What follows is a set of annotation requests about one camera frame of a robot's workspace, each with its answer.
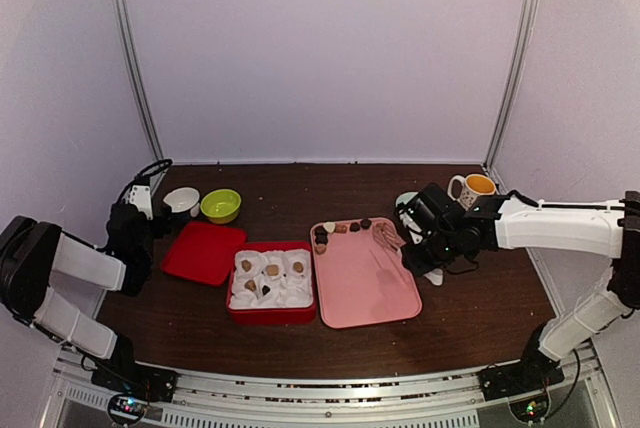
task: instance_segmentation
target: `white mug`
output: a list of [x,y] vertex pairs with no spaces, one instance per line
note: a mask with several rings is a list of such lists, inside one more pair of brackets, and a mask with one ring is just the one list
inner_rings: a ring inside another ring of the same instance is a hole
[[[453,185],[459,181],[462,191],[457,198],[453,196]],[[467,177],[456,175],[449,181],[447,194],[450,198],[460,203],[465,210],[471,208],[479,196],[493,195],[496,192],[496,184],[484,175],[469,175]]]

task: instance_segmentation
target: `wooden table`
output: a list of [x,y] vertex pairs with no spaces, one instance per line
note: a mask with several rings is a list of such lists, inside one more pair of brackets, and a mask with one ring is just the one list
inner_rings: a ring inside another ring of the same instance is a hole
[[[397,195],[478,166],[259,165],[170,169],[156,202],[180,186],[202,195],[231,187],[242,194],[233,226],[250,241],[305,240],[318,221],[386,216]],[[172,243],[156,243],[161,260]],[[531,331],[553,316],[524,250],[483,253],[480,269],[445,275],[441,287],[418,279],[423,309],[404,322],[333,330],[309,325],[239,326],[220,288],[155,269],[136,298],[111,293],[99,321],[133,339],[140,361],[191,370],[284,378],[414,375],[519,358]]]

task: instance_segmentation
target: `pink tray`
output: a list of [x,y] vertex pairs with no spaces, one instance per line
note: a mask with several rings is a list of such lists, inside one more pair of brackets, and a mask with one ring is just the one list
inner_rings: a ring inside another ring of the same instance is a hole
[[[350,225],[353,221],[338,221]],[[373,223],[391,223],[373,218]],[[311,242],[315,247],[315,230]],[[413,318],[422,300],[413,275],[398,255],[382,248],[371,230],[329,235],[326,253],[313,252],[322,320],[331,328],[373,325]]]

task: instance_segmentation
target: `green bowl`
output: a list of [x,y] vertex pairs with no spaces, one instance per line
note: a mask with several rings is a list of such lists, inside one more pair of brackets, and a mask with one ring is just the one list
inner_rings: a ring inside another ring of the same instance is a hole
[[200,203],[200,211],[211,223],[231,223],[240,213],[242,198],[237,191],[223,189],[209,193]]

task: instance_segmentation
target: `red lid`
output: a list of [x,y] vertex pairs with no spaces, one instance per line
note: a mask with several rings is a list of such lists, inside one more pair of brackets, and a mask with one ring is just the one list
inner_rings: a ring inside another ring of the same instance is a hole
[[161,269],[180,278],[220,286],[245,241],[243,230],[192,221],[174,241]]

